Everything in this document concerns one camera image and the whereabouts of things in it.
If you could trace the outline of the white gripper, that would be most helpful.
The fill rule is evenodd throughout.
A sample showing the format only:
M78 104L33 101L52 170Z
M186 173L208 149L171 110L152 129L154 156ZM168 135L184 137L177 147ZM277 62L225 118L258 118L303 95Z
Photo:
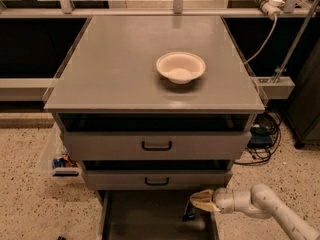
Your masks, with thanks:
M191 195L192 204L203 211L220 212L222 214L231 214L234 211L233 191L229 188L219 188L202 190Z

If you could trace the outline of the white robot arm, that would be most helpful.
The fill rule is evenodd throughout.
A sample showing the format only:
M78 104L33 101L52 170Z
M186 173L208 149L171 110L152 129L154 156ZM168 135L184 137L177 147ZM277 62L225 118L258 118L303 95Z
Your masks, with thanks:
M241 212L257 219L273 217L290 240L320 240L320 232L298 216L265 184L255 184L250 190L207 189L192 194L190 202L207 212Z

